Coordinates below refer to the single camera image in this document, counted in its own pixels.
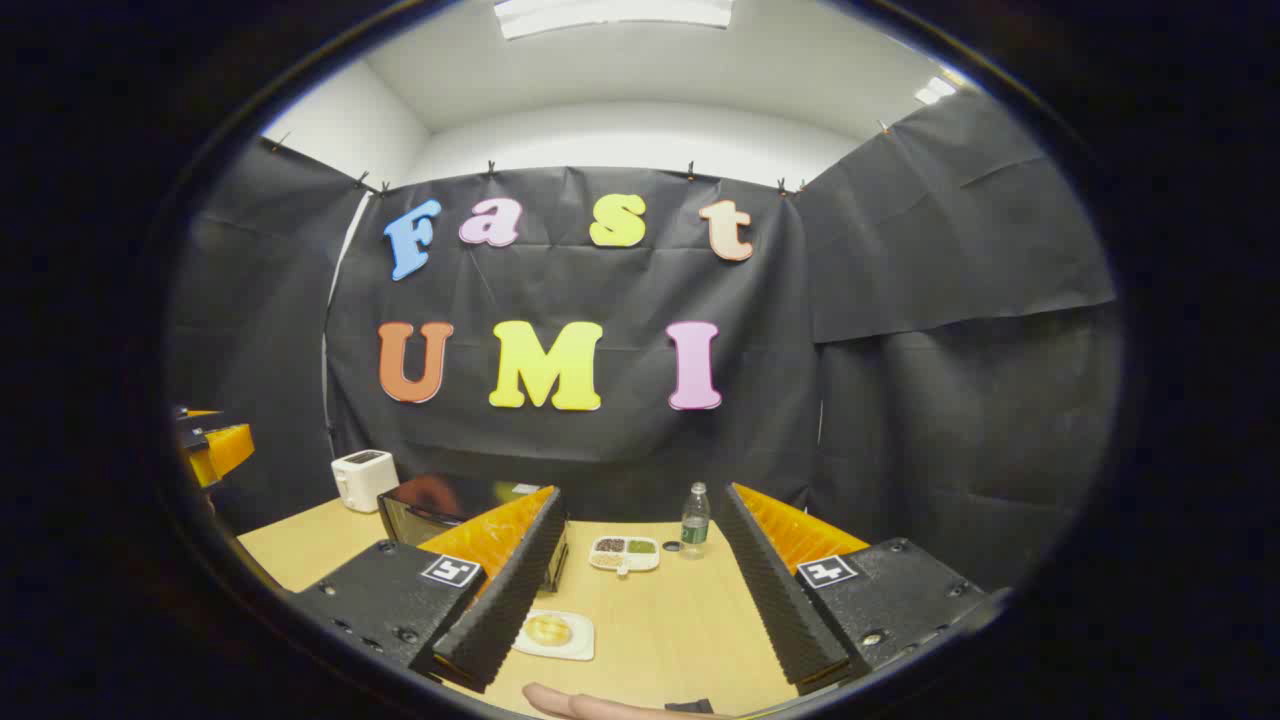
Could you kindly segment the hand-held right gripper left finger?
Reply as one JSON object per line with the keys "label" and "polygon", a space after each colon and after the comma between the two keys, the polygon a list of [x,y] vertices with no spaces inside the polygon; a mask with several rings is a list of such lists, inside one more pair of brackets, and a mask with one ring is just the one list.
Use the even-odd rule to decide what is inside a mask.
{"label": "hand-held right gripper left finger", "polygon": [[421,544],[380,539],[293,601],[387,665],[481,692],[543,588],[566,523],[561,489],[543,487]]}

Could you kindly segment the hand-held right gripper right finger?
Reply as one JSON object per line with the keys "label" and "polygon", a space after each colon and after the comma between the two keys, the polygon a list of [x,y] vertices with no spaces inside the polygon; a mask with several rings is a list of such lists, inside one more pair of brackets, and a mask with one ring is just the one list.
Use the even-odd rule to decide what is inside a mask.
{"label": "hand-held right gripper right finger", "polygon": [[714,520],[800,694],[899,664],[975,620],[989,602],[911,539],[870,544],[739,483]]}

